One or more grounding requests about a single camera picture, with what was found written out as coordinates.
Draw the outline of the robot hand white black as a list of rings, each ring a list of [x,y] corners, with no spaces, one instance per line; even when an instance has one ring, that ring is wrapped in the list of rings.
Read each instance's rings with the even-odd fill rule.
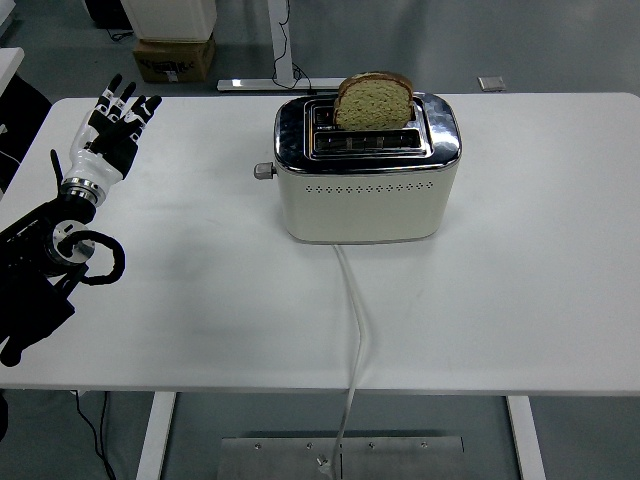
[[[64,179],[82,179],[106,191],[128,175],[147,124],[160,106],[158,95],[134,98],[136,84],[122,92],[117,74],[83,119],[70,148],[71,169]]]

